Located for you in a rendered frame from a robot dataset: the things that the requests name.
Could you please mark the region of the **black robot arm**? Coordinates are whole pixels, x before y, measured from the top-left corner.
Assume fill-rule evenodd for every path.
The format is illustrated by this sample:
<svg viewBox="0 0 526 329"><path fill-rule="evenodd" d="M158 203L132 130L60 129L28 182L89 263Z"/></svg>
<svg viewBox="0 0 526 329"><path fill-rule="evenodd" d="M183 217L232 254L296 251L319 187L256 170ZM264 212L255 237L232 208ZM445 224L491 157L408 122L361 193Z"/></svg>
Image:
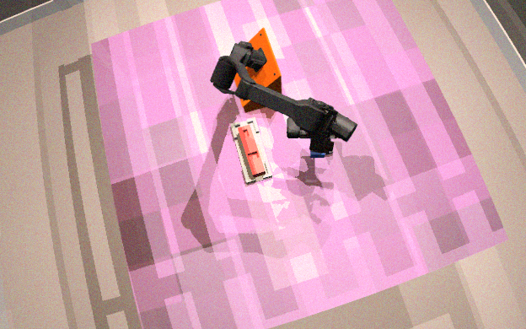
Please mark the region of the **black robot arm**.
<svg viewBox="0 0 526 329"><path fill-rule="evenodd" d="M246 41L234 43L229 56L218 58L210 82L223 94L234 94L241 100L250 100L291 117L297 126L310 133L309 149L312 152L332 152L334 142L331 141L330 132L348 142L358 124L343 116L332 105L311 97L307 100L292 99L258 84L249 76L246 67L253 68L257 73L266 62L262 47L256 50ZM240 78L238 87L230 91L237 74Z"/></svg>

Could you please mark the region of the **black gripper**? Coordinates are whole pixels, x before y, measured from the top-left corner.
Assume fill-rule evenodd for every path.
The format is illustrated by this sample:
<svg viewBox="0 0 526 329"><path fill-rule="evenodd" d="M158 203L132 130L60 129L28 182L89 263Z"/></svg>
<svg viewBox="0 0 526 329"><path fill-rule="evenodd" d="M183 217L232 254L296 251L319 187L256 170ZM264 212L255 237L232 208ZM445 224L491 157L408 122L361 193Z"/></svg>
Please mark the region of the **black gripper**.
<svg viewBox="0 0 526 329"><path fill-rule="evenodd" d="M305 132L301 127L297 126L291 117L287 118L287 137L288 138L310 138L310 133ZM339 138L330 132L330 138Z"/></svg>

